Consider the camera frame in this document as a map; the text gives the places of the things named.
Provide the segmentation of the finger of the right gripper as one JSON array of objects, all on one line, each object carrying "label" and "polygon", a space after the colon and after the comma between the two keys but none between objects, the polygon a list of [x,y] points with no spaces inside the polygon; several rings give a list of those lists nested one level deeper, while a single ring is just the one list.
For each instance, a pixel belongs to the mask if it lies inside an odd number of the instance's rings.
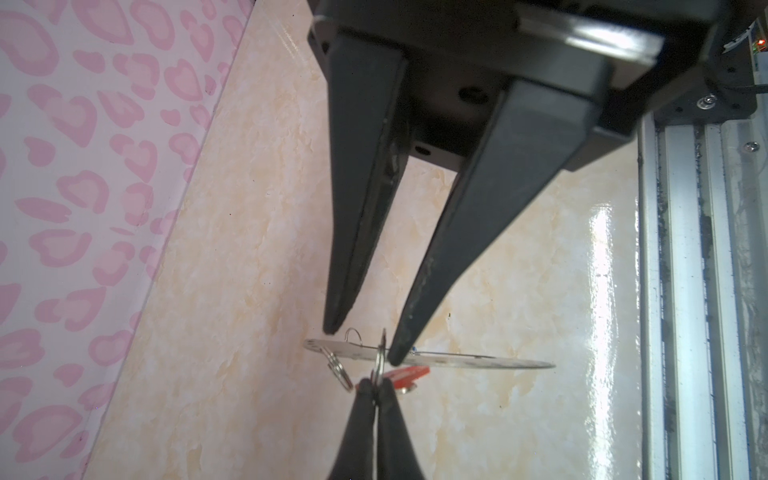
[{"label": "finger of the right gripper", "polygon": [[405,53],[341,34],[328,51],[333,236],[323,331],[345,322],[408,161]]},{"label": "finger of the right gripper", "polygon": [[584,143],[600,111],[589,99],[523,80],[500,95],[414,278],[391,365],[404,361],[454,283]]}]

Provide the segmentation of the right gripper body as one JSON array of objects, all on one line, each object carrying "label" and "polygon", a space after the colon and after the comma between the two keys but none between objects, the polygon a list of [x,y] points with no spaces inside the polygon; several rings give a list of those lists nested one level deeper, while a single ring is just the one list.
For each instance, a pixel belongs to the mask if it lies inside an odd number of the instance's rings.
[{"label": "right gripper body", "polygon": [[501,92],[526,80],[595,102],[575,171],[628,143],[683,94],[721,44],[728,1],[313,1],[322,67],[340,36],[401,51],[411,71],[411,154],[455,171]]}]

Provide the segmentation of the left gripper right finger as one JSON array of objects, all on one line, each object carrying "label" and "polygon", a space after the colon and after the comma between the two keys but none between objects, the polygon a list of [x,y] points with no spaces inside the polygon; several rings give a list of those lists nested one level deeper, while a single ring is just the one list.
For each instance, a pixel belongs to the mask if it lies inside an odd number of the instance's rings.
[{"label": "left gripper right finger", "polygon": [[377,478],[383,480],[424,480],[396,391],[383,379],[377,393]]}]

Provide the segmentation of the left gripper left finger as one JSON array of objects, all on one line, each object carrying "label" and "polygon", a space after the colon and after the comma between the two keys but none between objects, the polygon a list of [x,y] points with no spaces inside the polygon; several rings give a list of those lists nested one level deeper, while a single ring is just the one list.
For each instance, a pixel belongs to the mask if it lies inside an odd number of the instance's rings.
[{"label": "left gripper left finger", "polygon": [[375,418],[375,389],[370,379],[363,379],[357,387],[344,435],[328,479],[371,480],[373,478]]}]

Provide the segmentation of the key with red tag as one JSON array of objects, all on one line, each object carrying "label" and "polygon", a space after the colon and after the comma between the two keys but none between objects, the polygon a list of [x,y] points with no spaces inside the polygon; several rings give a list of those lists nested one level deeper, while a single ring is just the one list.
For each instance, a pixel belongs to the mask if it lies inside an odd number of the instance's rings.
[{"label": "key with red tag", "polygon": [[[408,366],[401,367],[389,372],[384,372],[379,375],[379,380],[382,378],[389,379],[393,383],[395,393],[407,394],[417,388],[416,380],[428,375],[430,373],[430,367],[428,366]],[[344,380],[347,391],[359,388],[359,382],[354,383],[350,379]],[[378,386],[376,379],[371,380],[373,385],[373,391],[376,392]]]}]

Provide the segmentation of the metal perforated ring disc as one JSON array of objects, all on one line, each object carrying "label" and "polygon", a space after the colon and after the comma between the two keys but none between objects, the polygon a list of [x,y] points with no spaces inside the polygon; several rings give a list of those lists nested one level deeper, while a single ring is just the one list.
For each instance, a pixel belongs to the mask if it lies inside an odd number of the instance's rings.
[{"label": "metal perforated ring disc", "polygon": [[[358,336],[357,342],[350,341],[348,336],[345,336],[343,341],[312,338],[306,339],[303,342],[303,347],[306,350],[318,353],[325,358],[329,370],[345,390],[345,383],[343,381],[347,379],[352,381],[352,378],[345,369],[342,363],[343,360],[372,362],[373,370],[371,372],[371,377],[372,380],[376,379],[377,383],[380,381],[379,375],[382,375],[384,372],[391,371],[386,370],[386,366],[388,365],[387,354],[389,353],[389,349],[386,346],[386,332],[382,333],[382,340],[377,346],[365,345],[362,342],[361,336]],[[418,350],[415,348],[413,348],[406,355],[405,359],[399,366],[393,368],[392,370],[408,366],[428,366],[430,367],[430,372],[432,368],[473,370],[546,370],[553,369],[555,367],[553,363],[538,360],[502,358],[477,354],[432,352]]]}]

